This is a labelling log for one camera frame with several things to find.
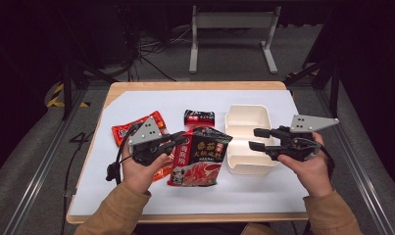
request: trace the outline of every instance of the white container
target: white container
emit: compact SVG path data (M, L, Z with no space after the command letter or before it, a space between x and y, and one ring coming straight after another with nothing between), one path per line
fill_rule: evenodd
M278 164L263 152L249 148L249 141L274 145L272 138L256 137L255 128L271 129L267 108L233 105L225 115L225 133L232 136L227 147L227 168L234 174L267 175Z

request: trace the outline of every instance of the wooden table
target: wooden table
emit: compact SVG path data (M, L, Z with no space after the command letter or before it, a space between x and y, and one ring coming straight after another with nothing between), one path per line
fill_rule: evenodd
M109 90L109 94L106 98L106 101L104 103L104 110L102 111L102 115L99 119L97 128L96 128L96 132L95 135L93 137L92 140L92 144L89 148L89 151L87 153L87 158L85 160L84 163L84 167L83 170L81 172L80 175L80 179L77 183L77 193L79 193L79 187L81 186L80 184L82 183L82 176L84 173L86 173L86 169L91 167L91 166L87 166L87 163L89 162L89 159L91 159L92 155L94 156L94 153L92 154L93 148L94 148L94 143L95 141L98 141L101 143L101 145L104 145L105 143L102 140L99 140L98 138L102 138L102 136L98 136L98 134L100 134L100 130L98 130L101 126L102 120L104 119L104 113L105 110L109 111L109 109L112 108L112 106L115 106L115 101L117 101L119 98L122 97L123 94L126 94L125 92L127 91L128 93L134 93L137 95L140 95L141 92L138 91L143 91L143 92L147 92L147 91L156 91L156 92L160 92L160 91L168 91L167 93L174 93L174 92L198 92L198 91L203 91L203 92L211 92L211 91L225 91L225 92L237 92L239 93L239 91L242 92L248 92L253 94L253 93L257 93L257 92L273 92L273 91L286 91L286 87L282 82L279 81L237 81L237 82L231 82L231 81L225 81L225 82L118 82L118 83L114 83L110 90ZM292 98L290 97L289 92L277 92L279 94L284 94L284 96L286 97L285 100L286 102L292 103L290 105L290 108L292 110L296 108L295 105L293 104ZM140 102L137 100L131 100L130 104L133 104L133 102ZM142 101L143 104L146 103L150 103L152 102L152 98L150 98L149 101L144 102ZM289 117L288 120L283 120L284 122L289 122L289 120L292 119L292 116ZM111 163L111 161L114 161L113 159L113 155L111 155L111 158L108 160L105 160L103 162L103 165L100 165L100 167L103 167L103 169L106 168L106 166L108 164ZM166 200L169 197L176 197L176 195L182 195L181 197L178 196L178 198L176 198L179 204L181 204L180 201L184 200L184 202L187 202L186 200L188 200L188 198L186 197L192 197L190 195L194 195L194 194L199 194L202 193L202 195L213 195L213 194L219 194L219 191L215 192L216 190L220 190L222 189L222 187L224 186L224 184L227 184L226 182L219 182L221 174L219 175L218 178L218 185L215 186L211 186L211 187L172 187L172 186L167 186L165 182L155 182L151 188L150 191L153 193L153 197L150 201L150 203L148 203L148 205L145 207L144 209L144 214L141 216L141 218L139 219L140 223L181 223L181 222L237 222L237 221L277 221L277 220L306 220L308 219L307 214L305 212L305 208L300 209L300 205L302 204L303 207L303 202L302 202L302 197L306 196L306 191L303 191L305 189L302 188L301 184L299 183L299 181L296 179L295 174L293 174L293 172L289 169L286 168L286 166L279 164L280 167L277 167L279 169L274 169L276 171L273 171L276 173L276 175L278 174L278 172L280 172L281 170L283 170L284 172L280 172L280 176L279 178L285 178L282 180L288 180L287 178L291 178L290 179L290 183L289 184L294 184L294 186L273 186L273 187L277 187L278 190L271 190L273 192L273 194L270 194L269 192L267 193L268 195L265 197L263 197L263 194L265 193L265 190L263 187L266 187L265 185L270 185L271 183L266 183L265 185L263 185L263 183L261 182L262 180L264 180L264 178L259 178L259 177L254 177L253 179L250 178L246 178L246 179L242 179L239 178L241 177L241 175L232 175L231 173L229 173L226 169L225 170L221 170L221 174L223 172L223 176L224 177L236 177L237 181L238 180L246 180L246 183L244 183L246 185L246 188L244 190L248 190L248 192L243 192L244 194L247 194L247 196L255 197L255 200L259 200L260 196L261 196L261 202L260 204L288 204L288 207L291 207L291 205L295 205L294 208L297 208L297 211L279 211L275 212L275 211L269 211L269 212L241 212L239 209L237 209L237 212L232 212L234 209L232 209L232 211L227 211L224 212L222 209L224 208L222 206L222 202L219 202L219 204L221 204L220 207L220 211L221 212L196 212L194 213L193 210L188 210L189 212L179 212L179 213L175 213L175 212L168 212L167 214L161 213L160 211L157 211L155 214L153 214L152 212L148 212L148 211L152 211L154 208L159 208L159 207L164 207L166 202L157 202L156 205L153 205L153 202L155 203L158 200ZM267 177L270 178L270 180L272 180L273 174L270 173L267 175ZM228 184L230 184L229 181L232 181L235 179L227 179ZM249 187L247 185L250 185L252 180L258 180L260 181L260 185L259 185L259 189L253 189L254 187ZM102 176L98 179L98 181L101 181L101 183L103 181L105 181L104 178L102 178ZM110 189L107 190L111 190L113 187L115 187L115 182L112 182ZM293 195L294 192L286 192L286 190L294 190L293 188L298 188L296 189L296 194L297 195ZM233 197L233 193L236 189L233 188L231 190L231 193L227 193L222 195L222 197L224 197L224 199L227 201L229 200L229 196ZM281 200L279 203L274 203L274 200ZM75 199L72 199L72 203L70 205L70 209L68 211L67 214L67 221L69 223L82 223L84 222L88 217L89 214L77 214L74 212L71 212L72 207L74 207L74 201ZM151 210L147 210L147 207L153 207L153 209ZM239 204L233 204L233 208L238 208Z

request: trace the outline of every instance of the tan jacket sleeve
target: tan jacket sleeve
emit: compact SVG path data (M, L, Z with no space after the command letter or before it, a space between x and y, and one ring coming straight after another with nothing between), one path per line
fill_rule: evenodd
M75 231L80 234L131 234L151 195L135 192L119 184L99 209Z
M304 202L315 235L362 234L357 219L336 191L324 197L306 197Z

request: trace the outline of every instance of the table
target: table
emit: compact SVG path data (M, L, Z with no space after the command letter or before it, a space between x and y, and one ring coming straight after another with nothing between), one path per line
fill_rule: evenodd
M141 96L147 99L135 99ZM139 109L129 117L135 120L152 113L158 104L168 130L177 132L178 128L183 128L185 109L211 110L216 114L216 129L223 131L228 104L237 100L242 102L240 104L256 100L266 105L273 128L289 125L292 116L297 114L289 91L278 81L114 83L77 183L77 194L67 214L68 222L84 222L116 186L115 181L105 180L106 167L115 160L118 150L110 126L130 122L128 115L122 117L124 114ZM292 170L282 164L266 176L231 174L223 164L218 184L211 187L172 187L167 185L167 180L166 177L151 186L153 197L144 208L140 223L308 219L302 200L307 191Z

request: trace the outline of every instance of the hand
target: hand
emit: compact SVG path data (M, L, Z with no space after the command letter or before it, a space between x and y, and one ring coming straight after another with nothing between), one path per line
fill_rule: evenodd
M313 132L313 137L323 145L322 137L318 133ZM311 197L322 197L333 191L328 178L326 158L325 153L319 151L305 162L296 161L286 155L279 155L277 159L294 170Z
M166 154L162 154L150 165L144 166L135 162L130 157L129 146L125 144L122 151L123 183L128 184L132 189L140 193L146 193L151 186L155 172L161 168L167 159Z

